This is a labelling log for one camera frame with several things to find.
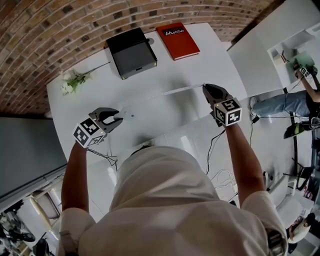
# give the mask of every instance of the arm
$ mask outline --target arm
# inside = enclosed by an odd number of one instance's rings
[[[260,163],[239,125],[225,128],[229,143],[234,177],[238,186],[239,202],[254,192],[265,191]]]
[[[307,79],[305,78],[305,76],[300,72],[297,71],[297,77],[298,79],[301,79],[302,84],[306,90],[306,92],[309,94],[309,96],[311,97],[313,102],[317,102],[320,103],[320,93],[316,92],[311,85],[308,83]]]
[[[318,81],[317,76],[314,75],[314,74],[312,74],[312,78],[313,78],[313,80],[314,80],[314,83],[315,83],[316,88],[317,88],[318,90],[320,90],[320,83],[319,83],[319,81]]]
[[[290,228],[289,228],[289,239],[294,239],[294,234],[292,233],[292,226],[290,226]]]
[[[295,244],[297,242],[299,242],[300,240],[304,239],[305,236],[307,235],[309,229],[305,229],[299,233],[296,233],[295,235],[291,232],[291,230],[289,230],[289,239],[288,242],[290,244]]]
[[[87,149],[76,142],[71,150],[61,191],[62,210],[79,208],[89,212]]]

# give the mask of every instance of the brick ceiling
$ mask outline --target brick ceiling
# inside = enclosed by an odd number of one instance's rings
[[[226,42],[270,6],[274,0],[0,0],[0,114],[48,112],[46,84],[115,34],[208,22]]]

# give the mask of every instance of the white chair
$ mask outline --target white chair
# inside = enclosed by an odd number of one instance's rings
[[[296,191],[297,179],[283,175],[269,190],[276,210],[286,229],[288,229],[303,211],[302,205],[293,198]]]

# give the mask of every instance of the red book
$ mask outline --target red book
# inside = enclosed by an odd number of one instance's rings
[[[182,23],[175,23],[156,28],[159,36],[171,54],[173,60],[197,55],[200,50]]]

